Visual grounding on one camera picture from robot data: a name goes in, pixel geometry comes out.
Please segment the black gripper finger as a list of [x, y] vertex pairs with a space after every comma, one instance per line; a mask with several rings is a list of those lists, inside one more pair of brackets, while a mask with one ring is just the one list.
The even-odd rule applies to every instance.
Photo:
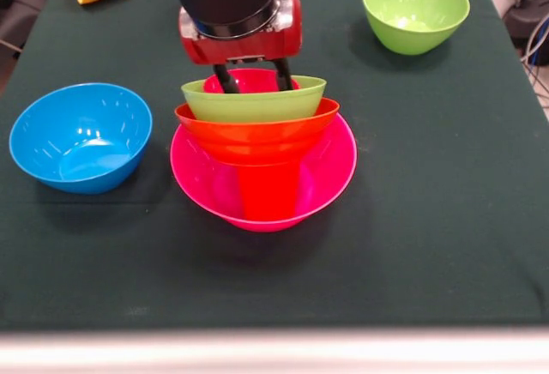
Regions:
[[279, 90], [293, 90], [293, 82], [289, 70], [288, 61], [285, 58], [276, 58], [272, 60], [272, 63], [276, 69], [276, 80]]
[[228, 72], [227, 67], [224, 64], [214, 64], [213, 69], [223, 92], [225, 94], [237, 94], [238, 84]]

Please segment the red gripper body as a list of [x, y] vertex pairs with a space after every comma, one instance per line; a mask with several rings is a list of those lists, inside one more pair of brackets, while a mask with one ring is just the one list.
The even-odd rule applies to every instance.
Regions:
[[178, 31], [185, 51], [193, 63], [270, 61], [297, 55], [302, 45], [300, 0], [275, 0], [274, 16], [254, 33], [214, 39], [198, 30], [184, 8], [179, 10]]

